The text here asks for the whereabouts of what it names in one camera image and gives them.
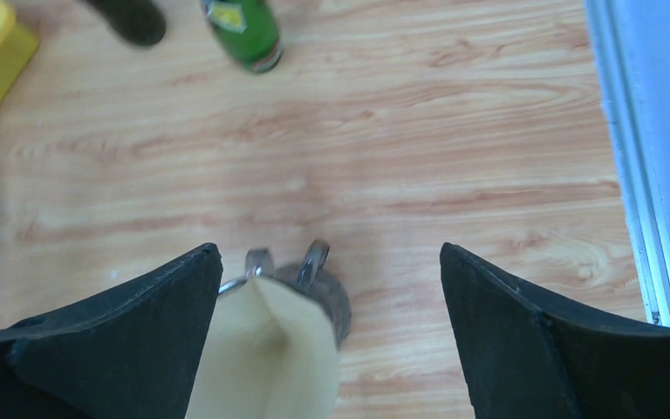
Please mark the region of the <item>grey coffee dripper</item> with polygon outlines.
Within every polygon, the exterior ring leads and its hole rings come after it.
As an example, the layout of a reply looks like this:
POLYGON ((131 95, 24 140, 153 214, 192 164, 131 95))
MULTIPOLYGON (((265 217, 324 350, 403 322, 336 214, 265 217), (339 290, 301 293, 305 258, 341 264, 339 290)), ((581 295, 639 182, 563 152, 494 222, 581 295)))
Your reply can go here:
POLYGON ((320 306, 332 323, 336 345, 340 349, 351 331, 352 309, 345 288, 325 269, 329 252, 330 245, 323 239, 316 239, 300 262, 277 265, 269 249, 251 249, 246 254, 244 274, 222 284, 218 296, 232 294, 252 278, 272 279, 320 306))

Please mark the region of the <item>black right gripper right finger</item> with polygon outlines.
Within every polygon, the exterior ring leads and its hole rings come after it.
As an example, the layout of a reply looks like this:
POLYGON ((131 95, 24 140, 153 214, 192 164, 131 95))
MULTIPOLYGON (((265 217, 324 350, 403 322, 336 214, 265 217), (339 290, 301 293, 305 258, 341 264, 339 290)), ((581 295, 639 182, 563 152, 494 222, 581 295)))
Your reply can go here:
POLYGON ((459 245, 441 284, 478 418, 670 418, 670 327, 587 306, 459 245))

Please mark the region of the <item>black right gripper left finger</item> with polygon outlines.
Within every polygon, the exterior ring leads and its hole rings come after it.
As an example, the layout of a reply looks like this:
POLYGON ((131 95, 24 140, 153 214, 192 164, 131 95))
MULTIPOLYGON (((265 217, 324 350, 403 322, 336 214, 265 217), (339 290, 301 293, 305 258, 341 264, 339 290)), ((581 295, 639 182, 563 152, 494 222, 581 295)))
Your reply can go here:
POLYGON ((0 418, 183 418, 221 277, 205 243, 0 329, 0 418))

